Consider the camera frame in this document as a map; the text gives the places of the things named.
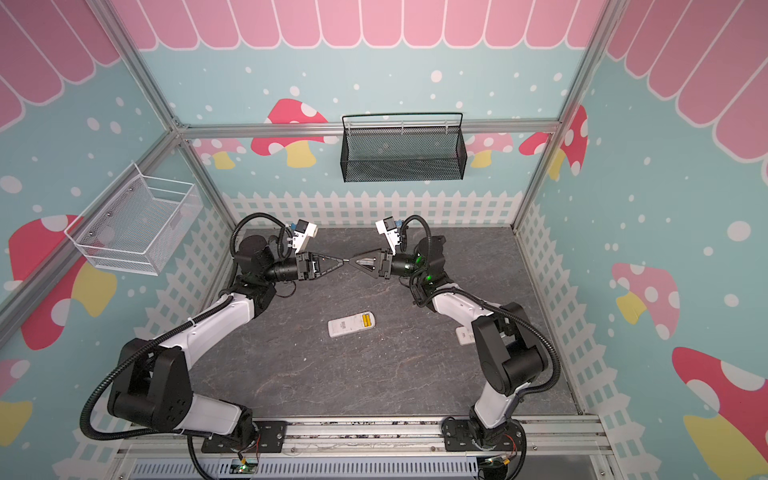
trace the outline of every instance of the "white remote control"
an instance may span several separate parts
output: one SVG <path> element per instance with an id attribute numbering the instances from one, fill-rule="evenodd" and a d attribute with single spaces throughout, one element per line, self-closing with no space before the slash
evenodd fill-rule
<path id="1" fill-rule="evenodd" d="M 360 330 L 372 329 L 374 326 L 376 326 L 376 319 L 373 317 L 373 313 L 363 312 L 329 321 L 328 334 L 333 338 L 335 336 L 349 335 Z"/>

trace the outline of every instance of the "white picket fence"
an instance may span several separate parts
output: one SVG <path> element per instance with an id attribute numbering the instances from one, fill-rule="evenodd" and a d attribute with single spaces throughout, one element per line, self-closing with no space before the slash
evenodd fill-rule
<path id="1" fill-rule="evenodd" d="M 165 290 L 156 290 L 158 303 L 154 308 L 147 308 L 147 325 L 134 329 L 136 337 L 154 338 L 202 309 L 229 241 L 229 230 L 221 215 L 207 208 L 203 209 L 203 215 L 197 219 L 200 230 L 192 232 L 192 243 L 184 244 L 184 258 L 173 258 L 176 272 L 166 273 L 168 286 Z M 129 424 L 107 413 L 107 395 L 105 393 L 96 404 L 91 423 L 105 432 L 121 432 Z M 85 438 L 80 429 L 73 430 L 72 435 L 78 441 L 72 457 L 53 464 L 59 480 L 103 478 L 120 441 L 96 442 Z"/>
<path id="2" fill-rule="evenodd" d="M 324 197 L 319 192 L 314 197 L 305 193 L 298 197 L 292 197 L 288 193 L 282 197 L 272 193 L 261 197 L 254 193 L 250 198 L 243 194 L 238 194 L 236 198 L 224 194 L 223 198 L 235 218 L 243 218 L 253 212 L 264 212 L 285 223 L 296 222 L 301 218 L 327 227 L 370 227 L 382 218 L 392 216 L 404 219 L 417 214 L 433 225 L 498 227 L 509 225 L 515 219 L 523 193 L 517 192 L 513 197 L 508 196 L 507 192 L 502 192 L 497 197 L 493 197 L 491 192 L 482 196 L 472 192 L 466 197 L 462 196 L 461 192 L 456 192 L 450 197 L 444 192 L 435 196 L 424 193 L 420 197 L 413 192 L 405 196 L 395 192 L 390 197 L 381 192 L 375 196 L 364 192 L 359 197 L 350 192 L 343 197 L 336 193 Z M 262 220 L 255 220 L 253 223 L 269 224 Z"/>
<path id="3" fill-rule="evenodd" d="M 571 271 L 563 270 L 563 256 L 555 251 L 557 241 L 550 240 L 549 231 L 540 205 L 532 204 L 518 234 L 523 254 L 533 267 L 533 281 L 544 296 L 542 307 L 554 328 L 563 368 L 577 379 L 573 387 L 587 403 L 587 411 L 602 418 L 624 475 L 657 480 L 661 461 L 643 448 L 645 427 L 630 419 L 627 406 L 631 398 L 619 393 L 614 383 L 617 371 L 605 364 L 605 345 L 595 342 L 595 324 L 584 318 L 587 305 L 577 301 L 578 288 L 568 282 Z"/>

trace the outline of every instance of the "pink wall pattern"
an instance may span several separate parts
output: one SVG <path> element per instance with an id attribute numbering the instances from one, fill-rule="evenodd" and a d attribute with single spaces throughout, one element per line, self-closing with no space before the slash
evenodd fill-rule
<path id="1" fill-rule="evenodd" d="M 605 0 L 112 0 L 140 50 L 587 46 Z"/>
<path id="2" fill-rule="evenodd" d="M 768 2 L 631 0 L 607 55 L 768 184 Z"/>
<path id="3" fill-rule="evenodd" d="M 120 60 L 85 0 L 3 0 L 0 45 L 0 131 Z"/>

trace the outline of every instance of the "gray marble floor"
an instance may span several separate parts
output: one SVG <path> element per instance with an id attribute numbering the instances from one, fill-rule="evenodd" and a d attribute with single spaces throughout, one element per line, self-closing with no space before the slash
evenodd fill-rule
<path id="1" fill-rule="evenodd" d="M 422 230 L 409 232 L 415 245 Z M 445 270 L 461 288 L 489 302 L 520 303 L 548 334 L 509 228 L 435 228 L 432 234 L 446 236 Z M 350 258 L 385 246 L 375 228 L 321 228 L 308 250 Z M 278 285 L 280 294 L 290 289 Z M 376 317 L 375 328 L 329 338 L 329 320 L 366 310 Z M 458 344 L 457 326 L 412 305 L 396 278 L 377 280 L 345 266 L 298 282 L 291 298 L 275 298 L 200 359 L 190 376 L 195 392 L 252 407 L 256 416 L 466 415 L 485 379 L 475 346 Z M 575 414 L 565 377 L 527 397 L 515 413 Z"/>

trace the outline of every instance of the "basket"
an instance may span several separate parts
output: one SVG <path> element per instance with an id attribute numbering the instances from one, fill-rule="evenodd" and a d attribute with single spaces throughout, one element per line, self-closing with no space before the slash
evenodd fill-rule
<path id="1" fill-rule="evenodd" d="M 345 182 L 461 180 L 467 164 L 460 113 L 342 117 Z"/>
<path id="2" fill-rule="evenodd" d="M 203 202 L 195 184 L 148 177 L 134 167 L 136 175 L 84 218 L 97 197 L 65 233 L 96 268 L 159 275 Z"/>

